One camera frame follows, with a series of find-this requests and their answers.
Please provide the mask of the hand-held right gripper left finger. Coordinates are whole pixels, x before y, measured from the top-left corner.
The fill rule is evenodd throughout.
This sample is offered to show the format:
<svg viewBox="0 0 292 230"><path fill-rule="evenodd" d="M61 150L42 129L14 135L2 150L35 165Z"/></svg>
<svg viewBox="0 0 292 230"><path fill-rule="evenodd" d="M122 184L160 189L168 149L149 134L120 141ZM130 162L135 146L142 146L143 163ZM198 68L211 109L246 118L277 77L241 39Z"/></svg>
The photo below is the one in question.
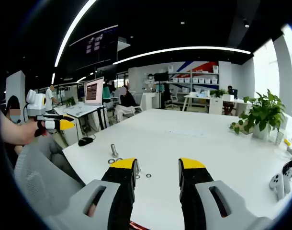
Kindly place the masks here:
<svg viewBox="0 0 292 230"><path fill-rule="evenodd" d="M135 201L136 159L113 165L83 185L56 166L45 169L45 223L52 230L128 230Z"/></svg>

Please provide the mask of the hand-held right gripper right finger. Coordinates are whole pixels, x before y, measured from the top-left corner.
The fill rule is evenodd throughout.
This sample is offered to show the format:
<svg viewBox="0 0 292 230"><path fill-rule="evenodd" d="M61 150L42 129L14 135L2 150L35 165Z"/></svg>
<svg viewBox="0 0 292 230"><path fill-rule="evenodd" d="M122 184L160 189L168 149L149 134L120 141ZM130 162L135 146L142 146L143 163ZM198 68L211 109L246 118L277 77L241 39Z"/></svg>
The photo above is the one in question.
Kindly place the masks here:
<svg viewBox="0 0 292 230"><path fill-rule="evenodd" d="M197 160L179 159L180 203L187 230L267 230L271 219L257 217L245 200L214 180Z"/></svg>

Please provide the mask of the person's left hand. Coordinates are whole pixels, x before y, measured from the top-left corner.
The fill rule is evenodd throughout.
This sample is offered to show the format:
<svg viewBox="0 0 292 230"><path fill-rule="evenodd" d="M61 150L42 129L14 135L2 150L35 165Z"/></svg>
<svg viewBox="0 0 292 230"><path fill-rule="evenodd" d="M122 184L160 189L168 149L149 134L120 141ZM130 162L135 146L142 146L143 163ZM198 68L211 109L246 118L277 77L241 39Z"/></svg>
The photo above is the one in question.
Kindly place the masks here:
<svg viewBox="0 0 292 230"><path fill-rule="evenodd" d="M21 140L20 144L30 144L36 137L46 136L47 129L45 127L45 121L29 120L21 126Z"/></svg>

